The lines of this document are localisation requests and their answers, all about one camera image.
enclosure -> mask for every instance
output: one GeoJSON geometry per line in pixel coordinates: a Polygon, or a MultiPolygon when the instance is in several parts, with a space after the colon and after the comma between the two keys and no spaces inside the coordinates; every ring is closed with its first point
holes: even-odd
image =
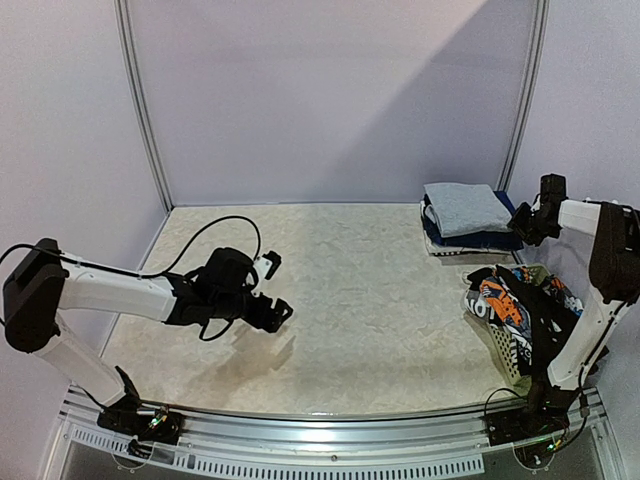
{"type": "MultiPolygon", "coordinates": [[[[585,299],[592,240],[440,244],[428,213],[430,186],[455,183],[488,186],[511,217],[549,173],[570,198],[635,205],[640,7],[64,0],[3,13],[3,248],[50,237],[98,264],[193,278],[216,248],[274,251],[281,265],[256,283],[293,315],[203,342],[227,322],[63,312],[142,398],[185,415],[177,445],[144,460],[96,426],[104,405],[82,386],[3,342],[0,476],[640,478],[636,309],[589,377],[570,449],[525,468],[523,443],[496,446],[483,423],[521,405],[489,396],[526,395],[531,374],[511,333],[479,318],[469,275],[543,265],[585,299]]],[[[578,402],[567,419],[565,435],[578,402]]]]}

marble-pattern surface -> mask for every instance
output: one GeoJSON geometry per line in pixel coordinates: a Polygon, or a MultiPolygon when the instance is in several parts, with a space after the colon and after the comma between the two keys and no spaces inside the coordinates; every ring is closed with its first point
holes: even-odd
{"type": "MultiPolygon", "coordinates": [[[[122,316],[104,357],[144,398],[264,413],[401,413],[480,402],[507,385],[488,332],[465,313],[462,274],[510,257],[429,257],[413,204],[195,207],[173,211],[145,270],[164,268],[203,224],[228,214],[254,219],[263,252],[282,255],[264,293],[295,315],[276,335],[237,321],[211,343],[198,340],[196,325],[122,316]]],[[[175,270],[203,264],[218,246],[253,255],[254,232],[235,220],[213,227],[175,270]]]]}

robotic arm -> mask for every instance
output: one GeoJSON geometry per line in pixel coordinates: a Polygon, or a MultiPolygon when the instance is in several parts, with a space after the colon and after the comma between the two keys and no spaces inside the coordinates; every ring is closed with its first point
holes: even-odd
{"type": "Polygon", "coordinates": [[[59,310],[91,309],[127,313],[167,325],[202,326],[213,318],[241,318],[275,333],[293,314],[282,299],[260,293],[280,257],[269,252],[253,261],[232,248],[216,249],[206,265],[186,275],[144,276],[108,266],[86,266],[43,239],[7,278],[4,288],[5,336],[16,350],[46,360],[82,387],[103,411],[98,425],[139,440],[175,444],[183,418],[168,407],[143,408],[133,383],[111,367],[65,324],[59,310]]]}
{"type": "MultiPolygon", "coordinates": [[[[531,435],[523,431],[537,432],[553,419],[568,424],[567,411],[579,396],[583,416],[588,415],[583,395],[586,378],[640,295],[640,217],[633,208],[570,200],[565,178],[546,175],[533,207],[520,205],[509,226],[530,245],[539,246],[547,237],[558,238],[562,229],[590,235],[594,243],[585,309],[559,353],[541,366],[544,375],[533,378],[528,406],[517,418],[505,414],[487,417],[490,431],[502,429],[502,434],[490,435],[498,444],[527,438],[531,435]]],[[[532,328],[540,327],[532,323],[532,328]]]]}

stack of folded clothes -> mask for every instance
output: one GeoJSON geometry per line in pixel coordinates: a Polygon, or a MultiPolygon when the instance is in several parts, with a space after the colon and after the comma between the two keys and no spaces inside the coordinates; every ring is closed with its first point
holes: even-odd
{"type": "Polygon", "coordinates": [[[515,209],[505,192],[489,185],[431,183],[420,214],[431,255],[508,253],[522,240],[507,226],[515,209]]]}

white wall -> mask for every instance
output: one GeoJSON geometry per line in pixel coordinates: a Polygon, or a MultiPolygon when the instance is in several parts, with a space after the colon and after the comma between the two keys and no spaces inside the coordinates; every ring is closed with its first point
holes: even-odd
{"type": "MultiPolygon", "coordinates": [[[[542,63],[510,195],[531,202],[540,176],[569,196],[640,207],[640,3],[551,2],[542,63]]],[[[584,290],[591,242],[564,232],[530,258],[584,290]]],[[[640,310],[614,332],[598,385],[630,480],[640,479],[640,310]]]]}
{"type": "MultiPolygon", "coordinates": [[[[0,251],[51,236],[85,258],[136,266],[164,213],[113,3],[3,2],[0,31],[0,251]]],[[[1,279],[22,255],[0,268],[1,279]]],[[[70,323],[99,346],[111,318],[70,323]]],[[[0,339],[0,478],[37,477],[67,385],[0,339]]]]}
{"type": "Polygon", "coordinates": [[[136,0],[175,202],[415,201],[495,184],[534,0],[136,0]]]}

